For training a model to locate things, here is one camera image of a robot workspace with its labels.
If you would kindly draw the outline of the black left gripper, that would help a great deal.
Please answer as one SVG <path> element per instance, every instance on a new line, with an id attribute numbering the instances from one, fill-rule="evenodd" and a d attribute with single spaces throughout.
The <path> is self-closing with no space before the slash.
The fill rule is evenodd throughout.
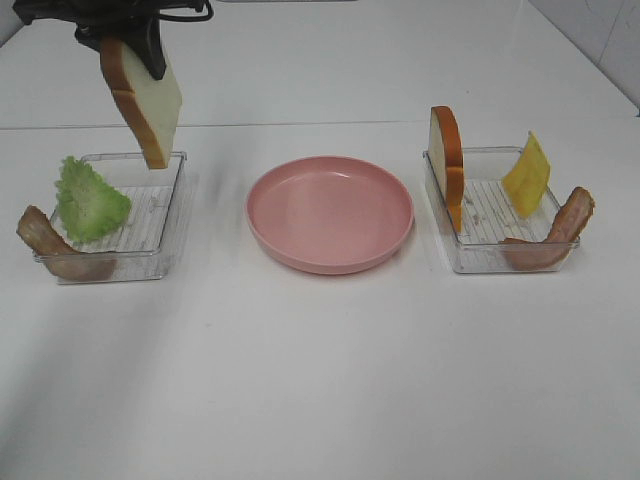
<path id="1" fill-rule="evenodd" d="M 164 6 L 163 1 L 20 0 L 15 1 L 12 8 L 25 25 L 43 19 L 77 24 L 75 39 L 95 52 L 101 51 L 106 26 L 125 25 L 122 41 L 134 51 L 154 80 L 162 80 L 166 61 L 160 23 L 152 16 Z"/>

